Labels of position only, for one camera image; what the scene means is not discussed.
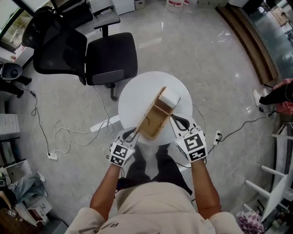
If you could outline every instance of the chair seat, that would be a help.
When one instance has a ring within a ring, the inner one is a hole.
[[[114,83],[136,75],[137,56],[131,33],[114,34],[89,43],[86,56],[88,85]]]

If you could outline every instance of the t-shirt sleeve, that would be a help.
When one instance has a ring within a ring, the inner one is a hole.
[[[209,218],[217,234],[243,234],[231,213],[221,212]]]
[[[95,234],[105,222],[99,212],[85,207],[80,209],[65,234]]]

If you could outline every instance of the red garment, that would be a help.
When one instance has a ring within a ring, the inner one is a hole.
[[[275,90],[283,85],[290,84],[292,81],[293,81],[293,79],[285,79],[280,84],[274,86],[273,89]],[[277,107],[277,111],[280,113],[286,113],[288,115],[293,115],[293,103],[290,101],[277,103],[276,107]]]

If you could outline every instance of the wall outlet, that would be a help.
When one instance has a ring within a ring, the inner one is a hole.
[[[47,154],[47,157],[48,157],[48,159],[53,159],[53,160],[57,160],[57,159],[58,159],[58,157],[57,157],[57,154],[56,154],[56,153],[50,153],[50,155],[49,155],[49,154]]]
[[[216,135],[215,135],[215,139],[214,139],[214,143],[213,145],[216,146],[218,144],[218,141],[216,140],[219,140],[220,136],[221,135],[218,135],[218,133],[221,133],[220,131],[216,131]]]

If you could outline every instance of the gray cloth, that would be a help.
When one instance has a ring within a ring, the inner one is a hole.
[[[8,188],[15,194],[16,203],[21,203],[33,195],[45,195],[44,185],[35,175],[24,176],[20,180],[8,185]]]

